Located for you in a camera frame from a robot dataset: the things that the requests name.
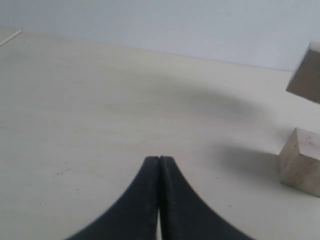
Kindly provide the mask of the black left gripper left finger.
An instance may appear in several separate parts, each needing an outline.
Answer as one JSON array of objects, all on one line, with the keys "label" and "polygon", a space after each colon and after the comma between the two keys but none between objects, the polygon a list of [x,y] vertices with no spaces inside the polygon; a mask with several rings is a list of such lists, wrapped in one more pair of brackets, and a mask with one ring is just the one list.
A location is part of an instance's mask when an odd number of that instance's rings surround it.
[{"label": "black left gripper left finger", "polygon": [[155,240],[159,168],[159,157],[146,157],[120,198],[104,214],[69,239]]}]

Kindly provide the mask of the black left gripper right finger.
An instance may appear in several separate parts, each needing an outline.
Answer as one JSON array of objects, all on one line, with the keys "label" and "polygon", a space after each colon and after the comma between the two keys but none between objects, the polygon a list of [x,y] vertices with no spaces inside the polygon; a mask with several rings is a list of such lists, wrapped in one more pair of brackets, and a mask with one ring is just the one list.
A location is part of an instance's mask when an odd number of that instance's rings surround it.
[{"label": "black left gripper right finger", "polygon": [[159,214],[163,240],[250,240],[193,190],[171,156],[160,157]]}]

